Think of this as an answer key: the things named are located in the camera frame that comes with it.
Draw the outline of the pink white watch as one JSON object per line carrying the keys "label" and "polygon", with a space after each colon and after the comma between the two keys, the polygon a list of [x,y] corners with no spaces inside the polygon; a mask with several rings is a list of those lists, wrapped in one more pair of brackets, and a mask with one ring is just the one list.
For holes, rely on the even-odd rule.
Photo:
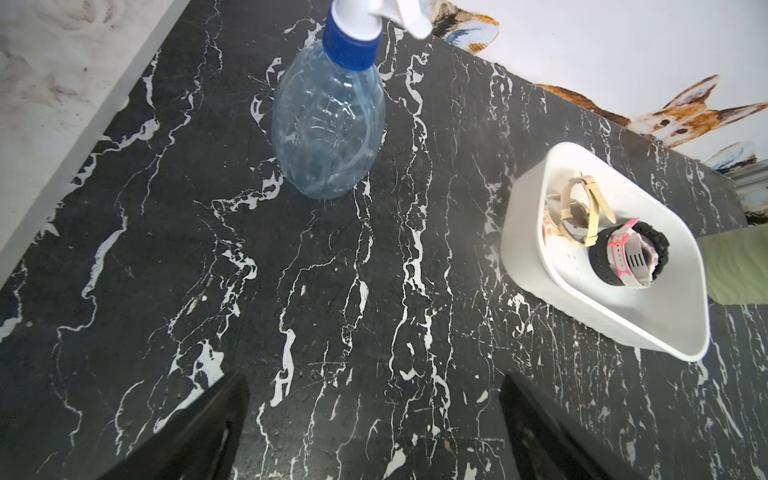
{"label": "pink white watch", "polygon": [[646,289],[653,282],[653,274],[660,257],[653,243],[635,226],[638,218],[629,220],[608,236],[606,253],[609,264],[626,287]]}

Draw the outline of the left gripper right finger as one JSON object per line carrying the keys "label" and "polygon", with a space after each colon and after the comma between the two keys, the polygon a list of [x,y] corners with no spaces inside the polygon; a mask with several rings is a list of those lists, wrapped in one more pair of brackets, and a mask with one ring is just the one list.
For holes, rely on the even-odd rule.
{"label": "left gripper right finger", "polygon": [[634,479],[636,470],[520,373],[499,394],[521,479]]}

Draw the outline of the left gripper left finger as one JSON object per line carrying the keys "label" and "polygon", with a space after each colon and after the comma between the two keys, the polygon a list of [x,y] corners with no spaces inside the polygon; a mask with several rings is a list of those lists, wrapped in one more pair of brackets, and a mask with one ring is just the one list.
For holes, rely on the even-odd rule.
{"label": "left gripper left finger", "polygon": [[248,413],[241,373],[228,373],[102,479],[228,479]]}

